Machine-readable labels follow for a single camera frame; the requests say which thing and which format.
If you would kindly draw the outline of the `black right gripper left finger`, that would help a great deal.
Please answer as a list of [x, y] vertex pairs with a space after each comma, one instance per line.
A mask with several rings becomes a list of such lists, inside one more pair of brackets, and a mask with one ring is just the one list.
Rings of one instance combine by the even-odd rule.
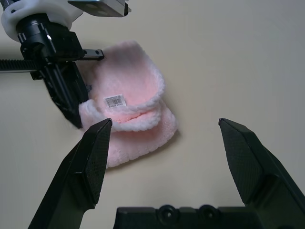
[[84, 213], [99, 201], [112, 120], [92, 125], [61, 162], [30, 229], [78, 229]]

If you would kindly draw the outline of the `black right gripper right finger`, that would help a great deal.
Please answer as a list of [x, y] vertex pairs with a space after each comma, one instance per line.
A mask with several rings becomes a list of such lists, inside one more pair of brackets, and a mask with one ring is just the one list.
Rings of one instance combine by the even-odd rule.
[[265, 229], [303, 229], [305, 196], [282, 163], [246, 126], [221, 118], [227, 163], [245, 206]]

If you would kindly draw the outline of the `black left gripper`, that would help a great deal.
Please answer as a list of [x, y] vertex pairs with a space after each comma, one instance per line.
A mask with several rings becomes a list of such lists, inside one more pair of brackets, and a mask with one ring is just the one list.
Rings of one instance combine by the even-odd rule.
[[[34, 14], [15, 26], [21, 44], [22, 60], [1, 60], [1, 73], [29, 72], [33, 80], [40, 80], [44, 67], [44, 82], [51, 99], [64, 117], [76, 128], [83, 128], [79, 105], [88, 101], [88, 91], [74, 61], [100, 61], [100, 49], [83, 49], [76, 33], [66, 26], [51, 22], [46, 14]], [[60, 71], [57, 65], [65, 63]]]

